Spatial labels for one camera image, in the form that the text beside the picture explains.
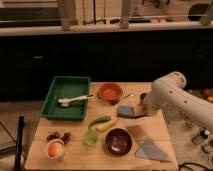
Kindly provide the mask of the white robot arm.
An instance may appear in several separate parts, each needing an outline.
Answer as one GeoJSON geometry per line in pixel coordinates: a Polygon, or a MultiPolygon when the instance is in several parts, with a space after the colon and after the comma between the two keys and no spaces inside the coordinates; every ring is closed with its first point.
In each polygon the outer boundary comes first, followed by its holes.
{"type": "Polygon", "coordinates": [[[144,99],[148,114],[156,113],[164,104],[169,103],[213,132],[213,104],[186,92],[186,83],[186,77],[177,71],[153,81],[151,91],[144,99]]]}

